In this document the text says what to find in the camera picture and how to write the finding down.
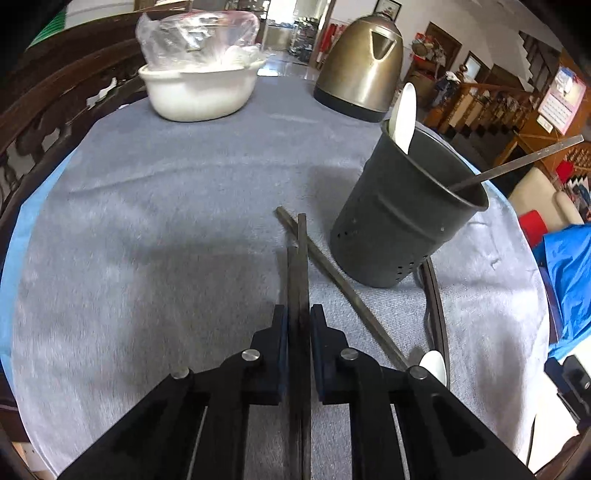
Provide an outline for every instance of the picture frame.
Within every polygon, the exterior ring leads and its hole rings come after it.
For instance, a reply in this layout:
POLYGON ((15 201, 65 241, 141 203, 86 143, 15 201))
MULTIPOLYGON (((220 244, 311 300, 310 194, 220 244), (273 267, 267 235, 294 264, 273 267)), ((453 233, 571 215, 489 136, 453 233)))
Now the picture frame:
POLYGON ((401 8, 402 4, 394 0, 378 0, 378 3, 375 4, 374 13, 383 12, 392 17, 392 21, 395 22, 401 8))

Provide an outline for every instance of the metal screw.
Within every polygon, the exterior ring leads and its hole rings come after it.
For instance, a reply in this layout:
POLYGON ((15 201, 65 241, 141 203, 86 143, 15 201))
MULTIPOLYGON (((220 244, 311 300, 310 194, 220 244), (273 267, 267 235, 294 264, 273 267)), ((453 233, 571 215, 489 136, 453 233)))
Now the metal screw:
POLYGON ((354 348, 343 348, 340 351, 340 356, 345 360, 355 360, 359 356, 359 352, 354 348))
POLYGON ((428 370, 418 365, 415 365, 414 367, 410 368, 410 374, 413 378, 416 378, 417 380, 425 380, 429 376, 428 370))
POLYGON ((255 348, 249 348, 248 350, 244 350, 242 352, 242 358, 247 362, 254 362, 254 360, 258 360, 260 356, 261 353, 255 348))
POLYGON ((172 378, 174 378, 175 380, 180 380, 181 378, 185 378, 188 374, 189 374, 189 369, 188 369, 188 367, 185 367, 185 368, 182 368, 181 370, 179 370, 178 372, 171 373, 170 376, 172 378))

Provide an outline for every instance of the blue cloth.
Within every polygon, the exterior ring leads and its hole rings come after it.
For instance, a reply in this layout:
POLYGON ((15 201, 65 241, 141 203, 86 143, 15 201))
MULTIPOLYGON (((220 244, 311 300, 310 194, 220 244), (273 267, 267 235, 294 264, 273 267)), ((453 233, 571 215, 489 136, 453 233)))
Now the blue cloth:
POLYGON ((2 279, 0 280, 0 361, 12 392, 12 317, 21 279, 22 262, 31 239, 35 221, 47 195, 68 165, 74 150, 49 175, 37 190, 22 204, 17 224, 10 239, 2 279))
POLYGON ((560 359, 591 335, 591 225, 547 233, 534 256, 547 267, 558 299, 563 328, 548 355, 560 359))

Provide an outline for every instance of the calendar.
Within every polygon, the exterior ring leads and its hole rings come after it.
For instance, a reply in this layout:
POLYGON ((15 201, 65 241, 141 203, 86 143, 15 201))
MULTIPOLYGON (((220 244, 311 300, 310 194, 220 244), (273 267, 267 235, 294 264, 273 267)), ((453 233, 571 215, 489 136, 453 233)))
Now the calendar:
POLYGON ((586 85, 572 70, 560 67, 538 111, 561 134, 566 135, 586 89, 586 85))

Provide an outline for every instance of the chair backrest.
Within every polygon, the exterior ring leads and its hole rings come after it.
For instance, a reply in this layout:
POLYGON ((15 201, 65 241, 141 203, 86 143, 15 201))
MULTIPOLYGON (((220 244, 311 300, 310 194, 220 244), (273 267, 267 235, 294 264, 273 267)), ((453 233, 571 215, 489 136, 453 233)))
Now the chair backrest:
MULTIPOLYGON (((177 14, 170 8, 189 3, 150 9, 150 17, 177 14)), ((135 38, 142 13, 102 18, 53 35, 29 48, 0 83, 0 271, 22 203, 98 119, 146 96, 137 75, 145 60, 135 38), (103 99, 87 104, 113 81, 115 87, 103 99), (45 138, 57 132, 53 144, 44 147, 45 138), (9 152, 30 155, 34 166, 19 175, 9 152)))

